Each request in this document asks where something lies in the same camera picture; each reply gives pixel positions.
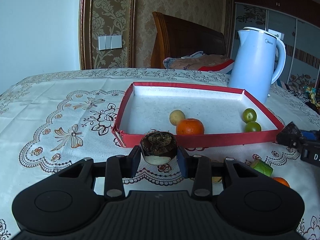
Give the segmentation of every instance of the white lace tablecloth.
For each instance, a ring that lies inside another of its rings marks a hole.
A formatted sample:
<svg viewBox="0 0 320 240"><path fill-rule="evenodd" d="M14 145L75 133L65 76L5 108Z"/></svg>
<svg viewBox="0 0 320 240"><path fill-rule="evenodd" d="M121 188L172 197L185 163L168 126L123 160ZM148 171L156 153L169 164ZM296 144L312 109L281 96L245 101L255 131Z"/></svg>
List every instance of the white lace tablecloth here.
<svg viewBox="0 0 320 240"><path fill-rule="evenodd" d="M99 69L28 77L0 96L0 239L19 232L11 212L14 197L26 187L90 156L103 162L129 154L111 133L121 99L134 81L183 82L227 86L228 75L185 70ZM266 104L284 124L320 129L320 116L282 88L272 85ZM320 239L320 168L300 160L295 149L273 143L188 149L222 161L226 156L250 163L262 159L272 176L288 181L305 202L297 231ZM191 190L177 162L151 166L141 159L137 176L124 179L125 190ZM98 180L95 191L102 192Z"/></svg>

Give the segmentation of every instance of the midea logo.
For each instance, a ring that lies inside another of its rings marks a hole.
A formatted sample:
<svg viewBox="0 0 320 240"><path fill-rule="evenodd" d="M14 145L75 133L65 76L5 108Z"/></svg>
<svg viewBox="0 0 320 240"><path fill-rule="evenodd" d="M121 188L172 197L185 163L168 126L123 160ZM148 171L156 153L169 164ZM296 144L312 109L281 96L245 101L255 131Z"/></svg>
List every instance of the midea logo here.
<svg viewBox="0 0 320 240"><path fill-rule="evenodd" d="M273 45L273 43L271 41L269 41L268 39L265 39L264 41L265 41L265 43Z"/></svg>

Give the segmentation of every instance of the white tray bottom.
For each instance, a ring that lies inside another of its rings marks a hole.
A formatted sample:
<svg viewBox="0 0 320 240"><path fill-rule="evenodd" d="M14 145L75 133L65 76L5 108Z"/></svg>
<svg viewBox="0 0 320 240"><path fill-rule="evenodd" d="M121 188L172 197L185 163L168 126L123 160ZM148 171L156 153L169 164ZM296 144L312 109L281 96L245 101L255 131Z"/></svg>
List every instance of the white tray bottom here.
<svg viewBox="0 0 320 240"><path fill-rule="evenodd" d="M186 118L199 119L205 134L242 133L242 112L253 108L262 130L276 130L265 114L243 94L172 87L135 86L125 107L120 130L144 134L151 129L176 134L170 113L181 110Z"/></svg>

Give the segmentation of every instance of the light blue kettle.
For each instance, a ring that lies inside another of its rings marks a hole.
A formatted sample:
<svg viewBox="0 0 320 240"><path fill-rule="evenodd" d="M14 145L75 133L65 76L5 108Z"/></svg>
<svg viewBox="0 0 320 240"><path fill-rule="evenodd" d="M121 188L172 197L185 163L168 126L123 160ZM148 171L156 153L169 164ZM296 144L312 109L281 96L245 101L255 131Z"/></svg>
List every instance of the light blue kettle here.
<svg viewBox="0 0 320 240"><path fill-rule="evenodd" d="M273 34L253 27L239 30L240 47L228 87L247 90L265 103L271 84L281 75L285 63L284 43ZM274 70L276 48L278 65Z"/></svg>

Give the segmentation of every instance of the orange fruit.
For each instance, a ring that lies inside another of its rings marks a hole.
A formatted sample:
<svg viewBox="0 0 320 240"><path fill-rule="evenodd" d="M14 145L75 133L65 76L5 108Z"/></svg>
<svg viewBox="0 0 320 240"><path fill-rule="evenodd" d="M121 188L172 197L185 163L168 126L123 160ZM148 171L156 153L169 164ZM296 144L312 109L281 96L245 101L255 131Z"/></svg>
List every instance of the orange fruit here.
<svg viewBox="0 0 320 240"><path fill-rule="evenodd" d="M285 179L283 179L283 178L274 177L273 179L276 180L276 181L278 181L278 182L280 182L281 184L283 184L283 185L285 185L285 186L287 186L287 187L290 187L290 186L289 186L289 183L288 183Z"/></svg>
<svg viewBox="0 0 320 240"><path fill-rule="evenodd" d="M177 135L204 134L204 127L198 119L183 119L177 124L176 133Z"/></svg>

